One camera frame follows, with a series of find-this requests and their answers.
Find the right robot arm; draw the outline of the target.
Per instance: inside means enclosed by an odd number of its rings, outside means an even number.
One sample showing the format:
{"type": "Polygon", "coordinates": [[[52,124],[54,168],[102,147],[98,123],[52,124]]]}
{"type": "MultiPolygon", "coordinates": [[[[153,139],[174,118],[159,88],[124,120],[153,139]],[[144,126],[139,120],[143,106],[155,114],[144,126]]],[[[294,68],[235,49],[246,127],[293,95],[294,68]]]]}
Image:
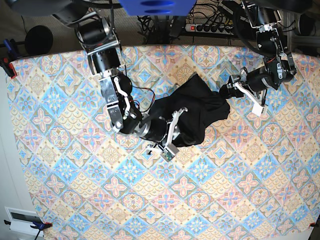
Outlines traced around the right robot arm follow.
{"type": "Polygon", "coordinates": [[[173,141],[176,121],[161,117],[160,110],[151,114],[142,113],[131,96],[133,85],[124,74],[117,49],[121,48],[114,27],[114,12],[109,18],[97,12],[74,13],[71,6],[53,14],[66,27],[72,28],[85,50],[92,74],[99,74],[100,90],[106,101],[107,111],[114,132],[135,135],[162,147],[173,141]]]}

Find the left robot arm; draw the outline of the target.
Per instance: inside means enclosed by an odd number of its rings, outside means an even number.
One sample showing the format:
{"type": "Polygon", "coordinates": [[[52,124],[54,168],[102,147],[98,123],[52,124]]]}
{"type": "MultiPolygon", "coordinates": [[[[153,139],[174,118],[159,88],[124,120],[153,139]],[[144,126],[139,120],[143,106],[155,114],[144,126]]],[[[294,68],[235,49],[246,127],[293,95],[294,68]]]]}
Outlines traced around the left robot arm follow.
{"type": "Polygon", "coordinates": [[[283,30],[279,27],[281,16],[277,10],[243,0],[241,3],[222,2],[232,11],[233,33],[247,48],[262,56],[263,66],[249,72],[243,67],[229,77],[219,94],[225,98],[244,96],[239,84],[254,97],[266,98],[267,90],[277,90],[282,83],[290,82],[297,69],[283,30]]]}

